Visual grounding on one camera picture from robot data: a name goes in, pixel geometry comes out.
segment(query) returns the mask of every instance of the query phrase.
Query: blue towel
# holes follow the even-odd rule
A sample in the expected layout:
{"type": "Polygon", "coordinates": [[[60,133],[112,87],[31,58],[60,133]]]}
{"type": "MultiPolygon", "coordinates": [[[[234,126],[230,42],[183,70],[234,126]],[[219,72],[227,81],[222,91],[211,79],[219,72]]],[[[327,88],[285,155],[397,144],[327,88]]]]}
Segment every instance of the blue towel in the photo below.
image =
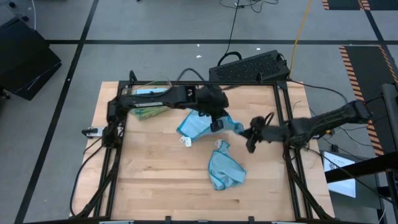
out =
{"type": "MultiPolygon", "coordinates": [[[[239,134],[239,132],[244,131],[243,124],[233,121],[230,115],[221,117],[220,120],[223,121],[224,128],[215,133],[220,133],[225,130],[233,130],[236,134],[239,134]]],[[[188,116],[177,128],[177,132],[185,137],[190,137],[193,142],[202,136],[214,134],[210,130],[210,124],[210,116],[199,116],[197,111],[191,110],[188,116]]]]}
{"type": "Polygon", "coordinates": [[[229,156],[229,144],[222,140],[218,150],[214,150],[208,165],[211,184],[215,190],[225,190],[243,183],[246,171],[229,156]]]}

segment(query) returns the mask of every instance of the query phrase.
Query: black cable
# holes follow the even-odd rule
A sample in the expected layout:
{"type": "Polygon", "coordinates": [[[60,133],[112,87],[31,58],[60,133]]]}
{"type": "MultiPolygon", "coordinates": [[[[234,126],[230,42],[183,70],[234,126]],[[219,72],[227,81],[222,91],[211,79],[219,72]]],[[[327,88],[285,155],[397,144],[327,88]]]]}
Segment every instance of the black cable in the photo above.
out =
{"type": "Polygon", "coordinates": [[[370,102],[372,102],[374,100],[380,99],[380,98],[382,98],[382,96],[378,96],[378,97],[372,98],[370,100],[365,101],[365,104],[368,104],[368,103],[370,103],[370,102]]]}
{"type": "Polygon", "coordinates": [[[224,6],[224,7],[228,7],[228,8],[231,8],[231,9],[236,9],[236,8],[238,8],[238,9],[244,9],[245,7],[248,7],[248,6],[253,6],[253,5],[255,5],[255,4],[257,4],[257,3],[259,3],[259,2],[261,2],[261,4],[262,3],[268,3],[268,4],[278,4],[279,3],[279,0],[275,0],[274,2],[269,2],[269,1],[261,1],[261,0],[253,0],[253,2],[251,2],[250,4],[242,4],[242,5],[239,5],[239,6],[227,6],[227,5],[225,5],[225,4],[223,4],[223,0],[220,0],[220,5],[222,5],[222,6],[224,6]]]}
{"type": "Polygon", "coordinates": [[[315,150],[313,150],[313,149],[310,149],[310,148],[307,148],[307,147],[306,147],[306,149],[308,149],[308,150],[310,150],[310,151],[312,151],[312,152],[315,152],[315,153],[318,154],[321,158],[328,160],[331,164],[335,165],[339,170],[343,171],[345,174],[347,174],[347,175],[348,175],[349,177],[351,177],[352,179],[355,179],[358,183],[362,184],[364,187],[366,187],[367,189],[369,189],[371,192],[373,192],[374,194],[376,194],[378,197],[383,198],[384,200],[386,200],[386,201],[388,201],[388,202],[390,202],[391,204],[394,205],[394,202],[393,202],[392,200],[390,200],[390,199],[388,199],[387,197],[385,197],[385,196],[379,194],[377,191],[373,190],[371,187],[369,187],[368,185],[366,185],[364,182],[362,182],[362,181],[360,181],[358,178],[354,177],[354,175],[350,174],[347,170],[345,170],[344,168],[342,168],[342,167],[338,166],[337,164],[335,164],[334,162],[332,162],[332,161],[331,161],[329,158],[327,158],[326,156],[320,154],[319,152],[317,152],[317,151],[315,151],[315,150]]]}
{"type": "Polygon", "coordinates": [[[184,69],[184,70],[181,72],[180,76],[178,76],[177,81],[180,81],[180,79],[182,78],[182,76],[185,75],[185,73],[186,73],[187,71],[194,72],[202,81],[204,81],[204,82],[206,81],[206,80],[199,74],[199,72],[197,72],[197,71],[196,71],[195,69],[193,69],[193,68],[186,68],[186,69],[184,69]]]}
{"type": "MultiPolygon", "coordinates": [[[[323,138],[323,140],[325,140],[327,143],[329,143],[330,145],[333,145],[332,143],[330,143],[328,140],[329,139],[325,139],[325,137],[322,137],[323,138]]],[[[351,155],[351,156],[353,156],[355,159],[358,159],[358,160],[361,160],[361,161],[364,161],[363,159],[361,159],[361,158],[359,158],[359,157],[357,157],[357,156],[355,156],[354,154],[352,154],[352,153],[350,153],[350,152],[348,152],[347,150],[345,150],[345,149],[342,149],[340,146],[337,146],[339,149],[341,149],[342,151],[344,151],[344,152],[346,152],[347,154],[349,154],[349,155],[351,155]]]]}
{"type": "Polygon", "coordinates": [[[261,1],[261,0],[259,0],[259,1],[258,1],[258,0],[250,0],[250,7],[251,7],[251,10],[252,10],[253,12],[255,12],[255,13],[260,13],[260,12],[262,11],[262,5],[263,5],[264,3],[268,3],[268,4],[278,4],[278,3],[279,3],[279,0],[275,0],[275,2],[261,1]],[[261,2],[260,11],[254,10],[253,5],[254,5],[255,3],[252,4],[252,1],[254,1],[255,3],[261,2]]]}
{"type": "Polygon", "coordinates": [[[95,143],[97,143],[99,140],[101,140],[102,139],[102,136],[101,137],[99,137],[95,142],[93,142],[90,146],[88,146],[85,150],[84,150],[84,152],[83,153],[85,153],[87,150],[89,150],[91,147],[93,147],[94,145],[95,145],[95,143]]]}
{"type": "Polygon", "coordinates": [[[229,51],[229,46],[231,45],[232,33],[234,32],[234,26],[235,26],[236,14],[238,13],[239,2],[240,2],[240,0],[238,0],[238,3],[236,4],[235,15],[234,15],[234,21],[233,21],[233,23],[232,23],[231,34],[229,35],[228,47],[227,47],[227,49],[226,49],[225,55],[228,53],[228,51],[229,51]]]}
{"type": "Polygon", "coordinates": [[[301,101],[302,101],[302,100],[299,100],[299,101],[297,101],[297,102],[294,103],[293,109],[292,109],[292,113],[294,112],[294,108],[296,107],[296,104],[297,104],[297,103],[300,103],[301,101]]]}
{"type": "Polygon", "coordinates": [[[269,126],[269,124],[271,124],[271,121],[274,118],[274,115],[275,115],[275,113],[271,112],[264,118],[264,121],[266,122],[266,126],[269,126]]]}
{"type": "MultiPolygon", "coordinates": [[[[296,158],[296,156],[297,156],[297,155],[295,154],[295,155],[290,159],[290,161],[293,161],[293,160],[296,158]]],[[[286,161],[286,158],[285,158],[285,153],[284,153],[284,152],[282,153],[282,158],[283,158],[283,160],[284,160],[285,162],[287,162],[287,161],[286,161]]]]}
{"type": "MultiPolygon", "coordinates": [[[[311,108],[310,108],[310,111],[313,113],[313,114],[315,114],[315,115],[317,115],[311,108]]],[[[379,121],[379,120],[381,120],[382,118],[385,118],[386,116],[383,116],[383,117],[381,117],[381,118],[379,118],[379,119],[377,119],[377,120],[375,120],[375,122],[376,121],[379,121]]],[[[360,142],[358,142],[357,140],[355,140],[353,137],[351,137],[349,134],[348,134],[348,132],[347,131],[349,131],[349,130],[346,130],[345,128],[342,128],[342,127],[340,127],[341,128],[341,130],[343,130],[346,134],[347,134],[347,136],[351,139],[351,140],[353,140],[354,142],[356,142],[356,143],[358,143],[358,144],[360,144],[360,145],[362,145],[362,146],[370,146],[370,147],[373,147],[373,145],[369,145],[369,144],[363,144],[363,143],[360,143],[360,142]]]]}
{"type": "Polygon", "coordinates": [[[308,86],[308,87],[312,87],[312,88],[318,88],[318,89],[321,89],[321,90],[329,90],[329,91],[332,91],[333,93],[339,94],[339,95],[344,99],[344,101],[345,101],[346,104],[348,103],[347,98],[346,98],[343,94],[341,94],[340,92],[338,92],[338,91],[336,91],[336,90],[332,90],[331,88],[322,87],[322,86],[314,86],[314,85],[309,85],[309,84],[304,84],[304,83],[300,83],[300,82],[291,80],[290,78],[288,78],[287,81],[288,81],[288,82],[294,82],[294,83],[297,83],[297,84],[300,84],[300,85],[303,85],[303,86],[308,86]]]}
{"type": "Polygon", "coordinates": [[[370,146],[370,147],[373,147],[373,145],[370,145],[370,144],[363,144],[363,143],[358,142],[358,141],[355,140],[353,137],[351,137],[351,136],[348,134],[348,132],[347,132],[346,130],[344,130],[343,128],[342,128],[341,130],[343,130],[343,131],[347,134],[347,136],[348,136],[351,140],[353,140],[354,142],[356,142],[356,143],[358,143],[358,144],[360,144],[360,145],[362,145],[362,146],[370,146]]]}
{"type": "MultiPolygon", "coordinates": [[[[184,69],[182,72],[181,72],[181,74],[178,76],[178,78],[177,78],[177,81],[180,81],[180,79],[185,75],[185,73],[187,72],[187,71],[192,71],[192,72],[194,72],[202,81],[206,81],[204,78],[203,78],[203,76],[201,76],[195,69],[193,69],[193,68],[186,68],[186,69],[184,69]]],[[[166,91],[164,91],[164,92],[162,92],[162,93],[160,93],[160,94],[156,94],[156,95],[140,95],[140,94],[135,94],[134,95],[134,97],[138,97],[138,98],[158,98],[158,97],[161,97],[161,96],[164,96],[164,95],[166,95],[166,94],[168,94],[170,91],[171,91],[171,87],[169,88],[169,89],[167,89],[166,91]]]]}
{"type": "Polygon", "coordinates": [[[358,128],[353,128],[353,129],[345,129],[345,130],[346,130],[346,131],[355,131],[355,130],[358,130],[358,129],[361,129],[361,128],[367,128],[367,127],[369,127],[370,125],[376,124],[376,122],[378,122],[378,121],[380,121],[381,119],[386,118],[386,117],[387,117],[387,115],[385,115],[385,116],[383,116],[383,117],[381,117],[381,118],[375,119],[375,120],[373,121],[372,124],[368,124],[368,125],[363,126],[363,127],[358,127],[358,128]]]}
{"type": "Polygon", "coordinates": [[[80,166],[79,171],[77,172],[76,178],[75,178],[75,183],[73,184],[73,188],[72,188],[72,194],[70,196],[70,201],[69,201],[69,211],[72,214],[72,216],[76,216],[75,212],[73,212],[73,197],[75,196],[75,190],[76,190],[76,186],[77,186],[77,182],[80,176],[80,172],[83,170],[84,166],[86,165],[86,163],[92,158],[94,157],[101,149],[103,148],[103,146],[99,147],[95,152],[92,153],[91,156],[89,156],[84,163],[80,166]]]}
{"type": "MultiPolygon", "coordinates": [[[[118,134],[118,137],[120,137],[122,134],[124,133],[124,128],[123,130],[118,134]]],[[[87,149],[89,149],[90,147],[92,147],[95,144],[95,142],[90,145],[89,147],[87,147],[85,149],[85,151],[87,151],[87,149]]],[[[86,165],[86,163],[92,158],[94,157],[101,149],[103,148],[103,145],[101,145],[95,152],[92,153],[91,156],[89,156],[84,163],[80,166],[79,171],[76,174],[76,178],[75,178],[75,183],[73,184],[73,188],[72,188],[72,193],[70,195],[70,201],[69,201],[69,211],[72,214],[73,217],[75,217],[75,212],[73,211],[73,197],[75,196],[75,190],[76,190],[76,186],[77,186],[77,182],[80,176],[80,172],[83,170],[84,166],[86,165]]]]}

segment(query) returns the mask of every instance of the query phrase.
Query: black metal frame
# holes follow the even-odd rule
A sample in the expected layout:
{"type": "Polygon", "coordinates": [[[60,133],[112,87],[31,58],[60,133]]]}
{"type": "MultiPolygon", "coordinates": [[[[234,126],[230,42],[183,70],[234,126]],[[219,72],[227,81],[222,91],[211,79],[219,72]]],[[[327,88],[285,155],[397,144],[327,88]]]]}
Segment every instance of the black metal frame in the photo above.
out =
{"type": "MultiPolygon", "coordinates": [[[[118,93],[121,93],[123,88],[125,88],[125,86],[127,85],[144,85],[149,83],[150,81],[137,81],[135,78],[130,80],[130,81],[119,81],[119,85],[118,85],[118,93]]],[[[276,108],[277,108],[277,114],[278,114],[278,119],[279,119],[279,123],[282,124],[284,122],[284,115],[282,112],[282,103],[280,100],[280,95],[279,95],[279,90],[282,90],[283,95],[284,95],[284,100],[285,100],[285,105],[286,105],[286,110],[287,110],[287,118],[288,119],[292,119],[293,118],[293,112],[292,112],[292,108],[291,108],[291,104],[290,104],[290,98],[289,98],[289,92],[287,89],[287,84],[286,82],[206,82],[206,83],[211,83],[211,84],[218,84],[218,85],[253,85],[253,86],[258,86],[258,85],[265,85],[265,86],[272,86],[274,89],[274,96],[275,96],[275,102],[276,102],[276,108]]],[[[184,81],[179,81],[179,82],[172,82],[173,85],[203,85],[204,82],[184,82],[184,81]]],[[[155,83],[154,85],[166,85],[166,82],[158,82],[155,83]]],[[[124,129],[126,125],[126,122],[123,122],[122,124],[122,128],[124,129]]],[[[114,202],[114,194],[115,194],[115,190],[116,190],[116,184],[117,184],[117,179],[118,179],[118,170],[119,170],[119,161],[120,161],[120,155],[122,152],[122,148],[123,148],[123,137],[124,135],[119,136],[120,140],[121,140],[121,144],[118,145],[116,148],[111,149],[111,148],[107,148],[106,152],[105,152],[105,156],[104,156],[104,162],[103,162],[103,169],[101,171],[101,178],[100,178],[100,185],[103,184],[105,182],[105,178],[107,176],[107,172],[108,172],[108,168],[109,168],[109,162],[110,162],[110,158],[111,158],[111,153],[112,150],[116,151],[116,155],[115,155],[115,160],[114,163],[116,163],[117,165],[117,169],[116,169],[116,174],[113,176],[113,179],[110,183],[110,187],[109,187],[109,197],[108,197],[108,202],[106,205],[106,214],[104,217],[100,217],[100,210],[101,210],[101,204],[102,204],[102,197],[99,198],[99,200],[97,201],[95,207],[94,207],[94,213],[93,213],[93,217],[91,218],[82,218],[82,217],[75,217],[75,218],[71,218],[68,220],[54,220],[54,221],[47,221],[47,222],[40,222],[40,223],[47,223],[47,224],[62,224],[62,223],[84,223],[84,224],[91,224],[91,223],[101,223],[101,222],[106,222],[106,221],[111,221],[111,212],[112,212],[112,208],[113,208],[113,202],[114,202]]],[[[289,150],[288,150],[289,146],[284,144],[284,151],[285,151],[285,158],[286,161],[291,161],[291,156],[289,154],[289,150]]],[[[306,188],[306,181],[305,181],[305,174],[304,174],[304,169],[303,169],[303,164],[302,164],[302,158],[300,155],[299,151],[295,151],[295,156],[296,156],[296,162],[297,162],[297,170],[298,170],[298,177],[301,180],[301,184],[302,187],[304,186],[306,188]]],[[[287,164],[287,168],[291,169],[292,165],[291,162],[289,162],[290,166],[287,164]]],[[[350,170],[351,172],[358,172],[358,170],[356,170],[355,168],[353,168],[352,170],[350,170]]],[[[327,172],[326,175],[326,179],[330,178],[328,180],[328,182],[334,182],[337,181],[336,179],[340,180],[340,179],[344,179],[345,178],[345,174],[339,172],[339,170],[332,170],[327,172]]],[[[294,216],[295,216],[295,221],[299,222],[299,223],[308,223],[308,224],[318,224],[318,223],[330,223],[330,224],[355,224],[353,222],[343,222],[343,221],[339,221],[339,220],[324,220],[324,219],[313,219],[312,216],[312,208],[310,206],[310,203],[308,200],[313,200],[313,198],[305,198],[303,197],[303,202],[305,205],[305,213],[306,213],[306,218],[301,217],[300,214],[300,205],[299,205],[299,200],[297,197],[297,191],[296,191],[296,184],[297,182],[294,181],[294,178],[292,178],[291,176],[289,176],[289,185],[290,185],[290,194],[292,197],[292,205],[293,205],[293,211],[294,211],[294,216]]],[[[393,195],[393,199],[395,200],[395,204],[398,201],[398,196],[396,194],[395,191],[395,195],[393,195]]],[[[149,220],[134,220],[134,221],[126,221],[123,224],[132,224],[132,223],[138,223],[138,224],[171,224],[171,222],[173,222],[173,224],[192,224],[192,223],[200,223],[203,221],[171,221],[171,217],[165,217],[165,220],[159,220],[159,221],[149,221],[149,220]]],[[[212,223],[212,224],[226,224],[226,223],[232,223],[232,224],[266,224],[266,223],[275,223],[275,222],[256,222],[254,220],[254,217],[248,217],[248,220],[245,221],[225,221],[225,222],[213,222],[213,221],[206,221],[206,223],[212,223]]]]}

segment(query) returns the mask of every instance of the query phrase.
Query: floor tile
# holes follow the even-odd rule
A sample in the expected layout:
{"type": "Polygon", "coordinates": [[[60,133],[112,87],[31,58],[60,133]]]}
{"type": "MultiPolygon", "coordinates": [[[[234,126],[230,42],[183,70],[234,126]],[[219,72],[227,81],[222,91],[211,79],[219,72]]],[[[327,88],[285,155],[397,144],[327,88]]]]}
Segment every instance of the floor tile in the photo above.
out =
{"type": "MultiPolygon", "coordinates": [[[[307,3],[307,0],[298,0],[280,1],[276,5],[264,4],[259,14],[250,7],[240,9],[233,38],[295,39],[307,3]]],[[[223,7],[218,1],[102,0],[98,4],[88,39],[228,39],[233,18],[234,9],[223,7]]],[[[326,11],[320,1],[314,1],[301,39],[375,38],[363,11],[326,11]]]]}
{"type": "Polygon", "coordinates": [[[0,179],[3,183],[0,217],[3,223],[14,223],[75,53],[74,45],[55,45],[51,49],[63,65],[35,98],[27,101],[11,95],[10,100],[0,100],[0,179]]]}
{"type": "Polygon", "coordinates": [[[46,40],[79,40],[92,3],[93,0],[35,1],[37,31],[46,40]]]}
{"type": "Polygon", "coordinates": [[[398,11],[372,11],[384,40],[398,40],[398,11]]]}

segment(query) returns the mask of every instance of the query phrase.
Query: green cloth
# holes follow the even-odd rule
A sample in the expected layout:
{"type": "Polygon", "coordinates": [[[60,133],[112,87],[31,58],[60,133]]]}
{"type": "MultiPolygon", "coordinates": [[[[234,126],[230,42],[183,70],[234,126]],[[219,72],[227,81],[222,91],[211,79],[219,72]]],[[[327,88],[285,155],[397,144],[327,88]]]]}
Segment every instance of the green cloth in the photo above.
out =
{"type": "MultiPolygon", "coordinates": [[[[143,94],[143,93],[161,93],[163,91],[166,91],[167,89],[165,88],[155,88],[155,89],[147,89],[147,90],[135,90],[134,94],[143,94]]],[[[133,109],[130,111],[131,114],[133,114],[139,121],[151,118],[153,116],[156,116],[160,113],[163,113],[164,111],[167,111],[169,108],[166,106],[153,106],[153,107],[148,107],[148,108],[139,108],[139,109],[133,109]]]]}

